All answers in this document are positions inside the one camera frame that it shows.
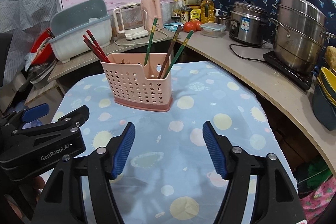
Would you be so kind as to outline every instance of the yellow bowl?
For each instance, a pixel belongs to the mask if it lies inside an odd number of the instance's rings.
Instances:
[[[327,80],[328,84],[336,92],[336,76],[325,67],[322,67],[321,71],[323,73],[324,78]]]
[[[321,79],[320,79],[320,76],[317,77],[317,80],[318,80],[318,84],[321,86],[322,88],[322,91],[323,93],[325,94],[325,96],[329,99],[330,103],[336,107],[336,101],[330,96],[330,94],[328,93],[328,91],[326,90],[326,88],[324,87]]]

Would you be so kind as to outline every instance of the metal screw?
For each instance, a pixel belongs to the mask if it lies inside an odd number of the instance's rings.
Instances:
[[[239,146],[234,146],[232,148],[233,153],[240,154],[242,152],[242,149]]]
[[[275,154],[273,154],[273,153],[269,153],[269,154],[268,154],[268,158],[269,158],[270,160],[276,160],[276,159],[277,159],[277,155],[275,155]]]
[[[97,149],[97,153],[99,155],[104,154],[105,152],[106,152],[106,148],[105,147],[100,147],[100,148]]]
[[[68,154],[66,154],[66,155],[63,155],[63,157],[62,157],[62,160],[63,161],[68,161],[68,160],[70,160],[70,155],[68,155]]]

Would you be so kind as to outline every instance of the electric kettle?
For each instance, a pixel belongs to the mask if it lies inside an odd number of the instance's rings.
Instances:
[[[115,29],[118,33],[124,33],[127,40],[146,37],[148,31],[145,30],[144,22],[147,20],[147,12],[144,11],[144,13],[145,19],[143,20],[140,3],[129,3],[115,8],[113,10]]]
[[[145,29],[152,30],[154,18],[157,18],[156,29],[163,29],[161,2],[160,0],[141,0],[142,9],[147,12],[147,21],[145,23]]]

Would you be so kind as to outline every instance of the glass kettle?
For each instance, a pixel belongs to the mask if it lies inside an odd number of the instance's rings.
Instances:
[[[144,27],[147,20],[147,12],[141,8],[140,3],[129,3],[120,8],[115,8],[113,16],[117,32],[124,33],[127,40],[148,35],[148,31]]]

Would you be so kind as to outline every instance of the chopstick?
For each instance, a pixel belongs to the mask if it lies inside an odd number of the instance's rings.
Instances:
[[[83,35],[84,37],[84,42],[85,44],[90,48],[90,50],[95,54],[96,57],[98,57],[98,59],[101,62],[105,62],[105,63],[110,63],[109,59],[106,57],[106,55],[102,55],[101,52],[98,50],[97,47],[95,47],[91,41],[87,38],[86,35]]]
[[[55,38],[55,35],[52,33],[52,31],[50,30],[50,28],[47,28],[46,29],[48,35],[51,37],[51,38]]]
[[[183,51],[185,45],[187,45],[187,43],[188,43],[190,37],[193,35],[193,33],[194,33],[194,31],[190,31],[190,32],[188,33],[188,35],[187,35],[187,37],[185,38],[185,40],[183,41],[181,47],[178,49],[177,54],[175,55],[173,61],[170,63],[170,65],[169,65],[169,67],[168,67],[168,69],[167,69],[167,71],[166,71],[166,73],[165,73],[165,76],[164,76],[163,78],[166,78],[166,77],[167,77],[169,71],[171,70],[171,68],[173,67],[173,65],[175,64],[175,62],[177,61],[177,59],[179,58],[179,56],[180,56],[180,54],[182,53],[182,51]]]
[[[167,62],[168,62],[168,60],[169,60],[169,56],[170,56],[171,52],[172,52],[173,49],[174,49],[175,42],[176,42],[176,40],[177,40],[177,37],[179,36],[179,33],[180,33],[181,29],[182,29],[182,26],[178,26],[177,29],[176,29],[176,32],[175,32],[175,34],[174,34],[174,37],[173,37],[173,39],[172,39],[172,41],[171,41],[171,43],[170,43],[170,46],[169,46],[169,49],[168,49],[168,52],[167,52],[165,61],[164,61],[163,64],[162,64],[162,67],[161,67],[161,70],[160,70],[158,79],[161,78],[162,73],[163,73],[163,71],[165,70],[165,67],[166,67],[166,65],[167,65]]]
[[[157,20],[158,20],[157,17],[155,17],[154,21],[153,21],[153,27],[152,27],[152,30],[151,30],[151,36],[149,37],[149,41],[148,41],[145,62],[143,63],[144,67],[145,67],[145,65],[147,64],[147,61],[148,61],[149,52],[151,50],[151,46],[152,46],[152,41],[153,41],[153,36],[154,36],[154,33],[155,33],[155,28],[156,28],[156,22],[157,22]]]
[[[95,39],[95,37],[93,36],[93,34],[90,32],[90,30],[87,30],[86,33],[89,35],[89,37],[91,38],[91,40],[93,41],[94,45],[96,46],[96,48],[100,51],[101,55],[105,56],[105,53],[103,52],[103,50],[101,49],[101,47],[99,46],[97,40]]]

